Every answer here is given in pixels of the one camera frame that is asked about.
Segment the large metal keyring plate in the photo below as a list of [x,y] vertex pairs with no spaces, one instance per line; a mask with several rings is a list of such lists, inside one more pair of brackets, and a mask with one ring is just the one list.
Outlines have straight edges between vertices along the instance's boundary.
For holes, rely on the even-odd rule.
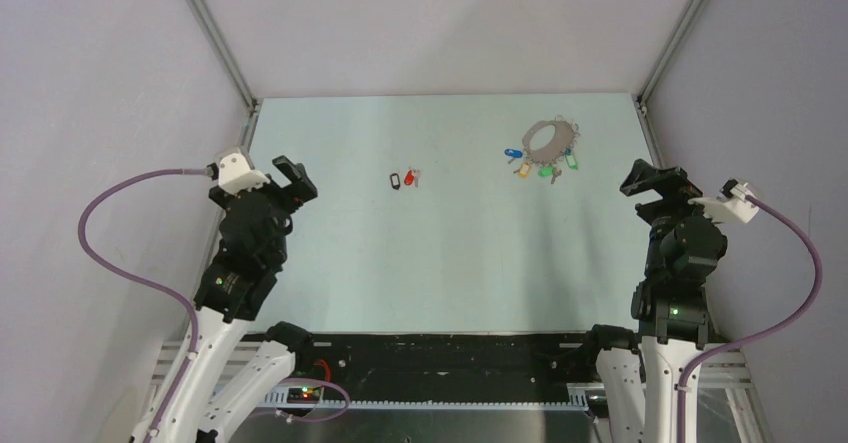
[[[541,132],[551,130],[551,134],[541,143],[536,138]],[[562,115],[553,119],[540,120],[528,128],[521,139],[524,159],[538,166],[552,166],[565,159],[565,154],[574,149],[580,129],[577,123]]]

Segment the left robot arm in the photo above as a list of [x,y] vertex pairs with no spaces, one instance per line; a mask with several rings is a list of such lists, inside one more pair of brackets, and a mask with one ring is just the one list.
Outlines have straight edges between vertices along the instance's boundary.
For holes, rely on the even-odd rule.
[[303,164],[285,156],[272,164],[287,185],[239,151],[216,163],[217,184],[209,197],[224,211],[217,252],[190,305],[192,320],[178,359],[131,441],[225,442],[278,382],[314,371],[316,353],[306,345],[310,333],[282,323],[282,338],[266,338],[250,363],[216,387],[287,260],[293,214],[317,196]]

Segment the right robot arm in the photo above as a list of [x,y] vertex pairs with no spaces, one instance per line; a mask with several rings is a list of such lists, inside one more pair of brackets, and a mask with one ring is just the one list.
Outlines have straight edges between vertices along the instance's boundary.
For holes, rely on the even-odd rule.
[[727,250],[683,169],[635,160],[620,191],[650,190],[658,200],[635,207],[650,227],[644,278],[631,301],[638,329],[596,325],[580,355],[583,372],[604,385],[612,442],[696,438],[699,372],[686,366],[710,341],[704,285]]

